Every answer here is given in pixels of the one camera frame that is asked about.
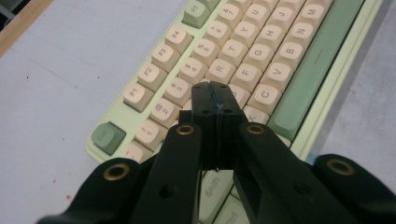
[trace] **green keycap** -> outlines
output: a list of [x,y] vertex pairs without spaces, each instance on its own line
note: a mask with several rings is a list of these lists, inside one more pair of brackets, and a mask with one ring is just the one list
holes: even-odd
[[111,156],[125,137],[125,132],[112,123],[99,125],[92,134],[93,143]]
[[183,23],[195,28],[201,28],[210,16],[209,9],[198,1],[191,1],[184,11]]
[[274,132],[290,141],[294,139],[361,3],[361,0],[334,1],[268,122]]
[[215,7],[219,4],[220,0],[198,0],[198,2],[204,4],[209,11],[213,11]]

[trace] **brass insert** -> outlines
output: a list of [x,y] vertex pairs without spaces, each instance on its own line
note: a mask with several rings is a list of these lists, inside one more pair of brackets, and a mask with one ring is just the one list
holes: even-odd
[[331,159],[327,161],[327,166],[339,175],[354,175],[355,169],[346,161]]
[[177,133],[181,135],[188,135],[194,132],[194,128],[190,125],[182,125],[177,128]]
[[128,175],[130,169],[129,166],[125,163],[114,164],[108,167],[103,176],[108,181],[116,181],[123,179],[126,175]]

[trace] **desk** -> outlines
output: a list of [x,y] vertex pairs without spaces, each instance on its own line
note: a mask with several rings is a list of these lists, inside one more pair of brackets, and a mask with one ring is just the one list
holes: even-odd
[[[98,165],[88,133],[184,2],[54,0],[0,59],[2,223],[34,223],[70,204]],[[349,156],[393,191],[395,12],[393,1],[376,21],[314,150]]]

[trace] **shift key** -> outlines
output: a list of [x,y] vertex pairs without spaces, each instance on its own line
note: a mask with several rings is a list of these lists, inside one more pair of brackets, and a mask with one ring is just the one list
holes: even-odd
[[209,171],[204,176],[201,188],[199,220],[212,223],[221,205],[233,186],[233,171]]

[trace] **black plastic part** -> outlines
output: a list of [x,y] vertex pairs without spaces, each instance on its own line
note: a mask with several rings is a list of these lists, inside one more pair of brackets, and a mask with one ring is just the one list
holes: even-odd
[[268,127],[244,123],[239,131],[247,168],[235,170],[234,183],[250,223],[358,223]]
[[145,173],[153,160],[143,166],[121,158],[102,163],[83,183],[64,213],[44,217],[38,224],[125,223],[134,209],[145,183]]
[[201,191],[200,127],[173,126],[151,167],[129,223],[197,223]]
[[396,223],[396,196],[356,162],[323,155],[313,172],[361,223]]
[[235,135],[241,123],[248,121],[231,89],[218,82],[202,82],[191,88],[191,122],[203,130],[204,170],[232,170]]
[[191,88],[191,120],[202,129],[203,169],[216,168],[216,110],[212,102],[209,83],[198,83]]

